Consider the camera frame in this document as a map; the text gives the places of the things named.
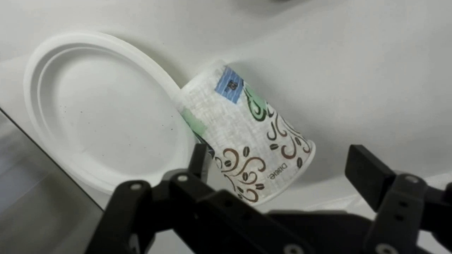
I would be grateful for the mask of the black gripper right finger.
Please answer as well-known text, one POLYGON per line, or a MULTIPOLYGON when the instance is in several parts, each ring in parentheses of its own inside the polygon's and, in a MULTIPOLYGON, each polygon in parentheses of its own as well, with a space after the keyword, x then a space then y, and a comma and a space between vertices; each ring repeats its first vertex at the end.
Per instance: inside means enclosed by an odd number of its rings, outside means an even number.
POLYGON ((452 252, 452 187, 429 187, 422 178, 394 173, 361 145, 347 152, 345 176, 376 214, 364 238, 367 254, 428 254, 421 232, 452 252))

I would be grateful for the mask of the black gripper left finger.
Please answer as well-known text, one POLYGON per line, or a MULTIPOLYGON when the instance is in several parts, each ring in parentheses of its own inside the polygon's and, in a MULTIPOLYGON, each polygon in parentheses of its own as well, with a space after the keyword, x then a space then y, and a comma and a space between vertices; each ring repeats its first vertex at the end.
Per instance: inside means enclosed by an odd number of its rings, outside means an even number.
POLYGON ((258 214, 206 185, 209 160, 209 147, 196 145, 188 169, 167 173, 155 187, 120 184, 85 254, 147 254, 164 232, 174 232, 195 254, 263 254, 257 232, 244 229, 258 214))

